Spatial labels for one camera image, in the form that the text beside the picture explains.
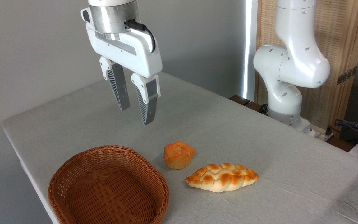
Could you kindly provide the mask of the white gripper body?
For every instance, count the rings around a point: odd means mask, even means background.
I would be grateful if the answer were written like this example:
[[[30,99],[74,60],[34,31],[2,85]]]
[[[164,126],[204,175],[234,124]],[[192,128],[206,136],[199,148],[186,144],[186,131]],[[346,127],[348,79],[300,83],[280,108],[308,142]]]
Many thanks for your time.
[[[145,78],[162,70],[158,45],[153,49],[148,32],[128,27],[127,21],[140,22],[137,7],[88,7],[81,16],[97,54]]]

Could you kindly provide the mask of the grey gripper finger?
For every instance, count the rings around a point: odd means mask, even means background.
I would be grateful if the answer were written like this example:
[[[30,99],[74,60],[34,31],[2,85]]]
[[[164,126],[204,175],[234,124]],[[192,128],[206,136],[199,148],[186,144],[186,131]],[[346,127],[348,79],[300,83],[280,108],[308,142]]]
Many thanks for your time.
[[[155,75],[151,78],[144,78],[137,73],[133,73],[131,81],[136,86],[143,125],[146,126],[154,120],[157,98],[161,96],[159,77]]]
[[[100,57],[99,63],[103,77],[110,83],[120,110],[128,109],[130,101],[122,65],[114,63],[104,56]]]

